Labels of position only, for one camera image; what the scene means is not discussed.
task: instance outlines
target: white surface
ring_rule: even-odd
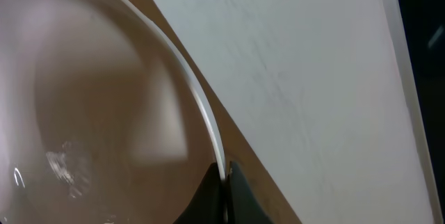
[[[432,223],[382,0],[155,0],[305,224]]]

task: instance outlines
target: scratch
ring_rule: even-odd
[[[252,41],[253,43],[253,49],[256,51],[257,55],[258,55],[258,59],[261,62],[261,64],[263,65],[264,69],[267,70],[267,65],[266,62],[263,59],[263,55],[261,54],[261,52],[259,51],[259,46],[256,40]]]

